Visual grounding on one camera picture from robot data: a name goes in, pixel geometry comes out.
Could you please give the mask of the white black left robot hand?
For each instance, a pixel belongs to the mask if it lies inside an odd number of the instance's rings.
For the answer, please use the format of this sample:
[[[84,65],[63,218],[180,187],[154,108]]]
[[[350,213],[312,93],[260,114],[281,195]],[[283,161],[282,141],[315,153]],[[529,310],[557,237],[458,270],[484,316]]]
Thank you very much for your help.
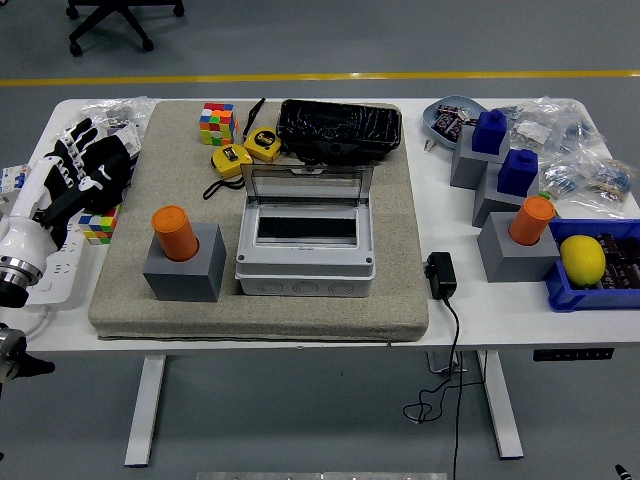
[[[100,136],[86,118],[38,160],[9,215],[1,256],[36,265],[61,248],[79,211],[102,214],[122,201],[131,155],[120,136]]]

